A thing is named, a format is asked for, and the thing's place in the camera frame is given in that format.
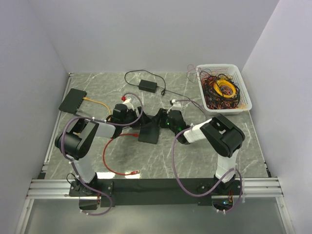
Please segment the black box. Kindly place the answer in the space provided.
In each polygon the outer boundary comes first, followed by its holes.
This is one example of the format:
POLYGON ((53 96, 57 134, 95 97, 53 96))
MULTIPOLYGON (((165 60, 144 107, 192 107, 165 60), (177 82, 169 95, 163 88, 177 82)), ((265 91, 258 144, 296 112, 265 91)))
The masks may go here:
POLYGON ((157 144, 159 131, 160 127, 154 122, 150 122, 144 126, 141 126, 138 141, 143 143, 157 144))

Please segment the black network switch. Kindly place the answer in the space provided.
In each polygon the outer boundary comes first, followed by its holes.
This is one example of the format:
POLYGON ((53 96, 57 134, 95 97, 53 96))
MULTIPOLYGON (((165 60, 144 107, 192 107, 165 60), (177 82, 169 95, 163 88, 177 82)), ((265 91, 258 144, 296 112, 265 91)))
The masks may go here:
POLYGON ((71 88, 58 109, 61 112, 70 113, 74 115, 77 112, 77 109, 80 108, 86 96, 87 96, 86 91, 71 88))

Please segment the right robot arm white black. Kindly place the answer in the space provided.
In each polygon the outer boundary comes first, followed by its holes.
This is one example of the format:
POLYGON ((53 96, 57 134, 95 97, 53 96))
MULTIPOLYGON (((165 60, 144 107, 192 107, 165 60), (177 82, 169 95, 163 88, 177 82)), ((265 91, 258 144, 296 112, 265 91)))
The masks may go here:
POLYGON ((236 157, 245 140, 241 129, 222 114, 191 126, 186 124, 179 110, 161 108, 153 120, 160 128, 171 130, 181 144, 207 140, 218 154, 214 175, 218 180, 214 183, 214 188, 221 195, 231 190, 235 178, 236 157))

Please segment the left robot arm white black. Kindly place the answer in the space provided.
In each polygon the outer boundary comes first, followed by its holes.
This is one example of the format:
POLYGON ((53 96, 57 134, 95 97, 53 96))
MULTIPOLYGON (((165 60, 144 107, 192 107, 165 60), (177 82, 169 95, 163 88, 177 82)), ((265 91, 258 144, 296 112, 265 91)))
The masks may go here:
POLYGON ((95 136, 115 139, 122 134, 124 127, 139 127, 139 133, 136 134, 139 142, 157 144, 159 124, 164 113, 163 109, 159 109, 155 116, 149 116, 140 106, 134 109, 131 104, 120 103, 115 105, 106 122, 74 118, 74 121, 67 125, 67 129, 55 139, 55 146, 71 162, 76 177, 83 180, 81 191, 87 196, 92 196, 98 190, 97 174, 86 158, 95 136))

